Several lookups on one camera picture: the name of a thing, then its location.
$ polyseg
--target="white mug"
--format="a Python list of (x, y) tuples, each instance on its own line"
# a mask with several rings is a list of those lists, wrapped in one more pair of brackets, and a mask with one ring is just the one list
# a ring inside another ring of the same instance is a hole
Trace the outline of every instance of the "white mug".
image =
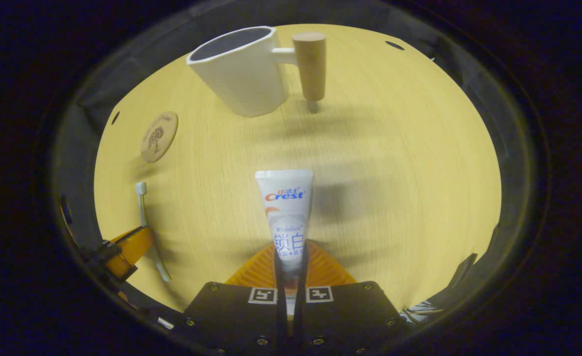
[(325, 36), (297, 34), (293, 43), (295, 48), (279, 48), (276, 29), (248, 27), (200, 45), (186, 63), (235, 113), (254, 117), (275, 110), (287, 99), (278, 63), (298, 65), (307, 99), (324, 97)]

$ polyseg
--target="mug rim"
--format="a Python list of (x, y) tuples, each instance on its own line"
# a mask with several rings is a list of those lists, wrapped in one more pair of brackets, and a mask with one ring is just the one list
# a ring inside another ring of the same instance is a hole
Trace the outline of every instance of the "mug rim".
[[(236, 47), (236, 48), (232, 48), (232, 49), (230, 49), (230, 50), (226, 50), (225, 52), (222, 52), (222, 53), (219, 53), (219, 54), (215, 54), (214, 56), (210, 56), (210, 57), (203, 58), (203, 59), (195, 59), (195, 60), (192, 60), (192, 59), (190, 59), (190, 58), (192, 57), (192, 55), (193, 55), (193, 54), (195, 54), (195, 53), (196, 53), (196, 52), (197, 52), (199, 49), (201, 49), (201, 48), (202, 48), (202, 47), (204, 47), (205, 45), (207, 45), (207, 44), (209, 44), (209, 43), (211, 43), (211, 42), (213, 42), (213, 41), (216, 41), (216, 40), (217, 40), (217, 39), (219, 39), (219, 38), (223, 38), (223, 37), (225, 37), (225, 36), (228, 36), (228, 35), (230, 35), (230, 34), (234, 34), (234, 33), (236, 33), (236, 32), (241, 32), (241, 31), (244, 31), (244, 30), (250, 30), (250, 29), (268, 29), (268, 30), (269, 30), (269, 33), (268, 33), (268, 34), (266, 34), (265, 36), (262, 36), (261, 38), (259, 38), (259, 39), (255, 40), (255, 41), (252, 41), (252, 42), (250, 42), (250, 43), (246, 43), (246, 44), (244, 44), (244, 45), (241, 45), (241, 46), (239, 46), (239, 47)], [(202, 45), (200, 45), (199, 47), (196, 47), (196, 49), (194, 49), (192, 52), (190, 52), (190, 53), (189, 53), (189, 54), (186, 56), (186, 58), (185, 58), (185, 61), (186, 61), (186, 63), (187, 63), (188, 65), (191, 65), (191, 64), (198, 64), (198, 63), (205, 63), (205, 62), (208, 62), (208, 61), (213, 61), (214, 59), (221, 58), (222, 56), (226, 56), (226, 55), (232, 54), (232, 53), (234, 53), (234, 52), (237, 52), (237, 51), (239, 51), (239, 50), (242, 50), (242, 49), (245, 49), (245, 48), (247, 48), (247, 47), (250, 47), (250, 45), (254, 45), (254, 44), (258, 43), (258, 42), (262, 42), (262, 41), (264, 41), (264, 40), (266, 40), (266, 39), (268, 39), (268, 38), (271, 38), (271, 36), (273, 36), (273, 34), (274, 34), (274, 33), (276, 33), (276, 29), (275, 29), (275, 27), (270, 27), (270, 26), (253, 26), (253, 27), (244, 27), (243, 29), (237, 29), (237, 30), (234, 30), (234, 31), (232, 31), (232, 32), (227, 32), (226, 34), (222, 34), (221, 36), (218, 36), (218, 37), (216, 37), (216, 38), (213, 38), (213, 39), (211, 39), (211, 40), (209, 40), (209, 41), (207, 41), (207, 42), (203, 43), (203, 44), (202, 44)]]

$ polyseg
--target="toothbrush head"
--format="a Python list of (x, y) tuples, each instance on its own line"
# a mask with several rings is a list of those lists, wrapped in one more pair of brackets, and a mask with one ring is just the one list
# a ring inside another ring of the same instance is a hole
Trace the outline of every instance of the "toothbrush head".
[(135, 191), (137, 195), (144, 195), (146, 194), (146, 182), (139, 182), (135, 185)]

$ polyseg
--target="toothbrush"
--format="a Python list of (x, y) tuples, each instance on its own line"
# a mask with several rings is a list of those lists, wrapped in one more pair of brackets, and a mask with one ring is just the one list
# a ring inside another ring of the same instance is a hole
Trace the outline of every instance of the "toothbrush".
[[(137, 192), (137, 203), (139, 205), (139, 214), (140, 220), (142, 220), (142, 227), (148, 226), (148, 220), (146, 220), (146, 210), (144, 209), (144, 194), (146, 194), (146, 182), (139, 182), (135, 185), (135, 192)], [(162, 279), (164, 282), (169, 282), (171, 280), (170, 275), (168, 274), (168, 270), (166, 266), (164, 266), (164, 262), (160, 257), (160, 253), (157, 250), (157, 246), (155, 243), (149, 248), (148, 250), (149, 256), (153, 259), (153, 263), (155, 263), (155, 267), (157, 270), (160, 271), (160, 275), (162, 275)]]

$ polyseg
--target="toothbrush handle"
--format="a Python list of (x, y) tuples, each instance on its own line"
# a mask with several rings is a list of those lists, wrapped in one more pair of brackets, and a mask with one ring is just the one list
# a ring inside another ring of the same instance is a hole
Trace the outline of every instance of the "toothbrush handle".
[(151, 253), (151, 259), (153, 259), (153, 263), (155, 264), (157, 270), (160, 271), (160, 275), (162, 275), (162, 279), (164, 280), (164, 282), (171, 281), (172, 278), (170, 277), (170, 274), (168, 273), (168, 270), (166, 269), (164, 262), (160, 258), (160, 253), (158, 252), (157, 247), (155, 245), (151, 246), (149, 253)]
[(144, 196), (143, 195), (137, 196), (137, 203), (139, 205), (139, 215), (140, 215), (140, 220), (142, 221), (142, 226), (148, 226), (148, 221), (146, 221), (146, 211), (144, 210)]

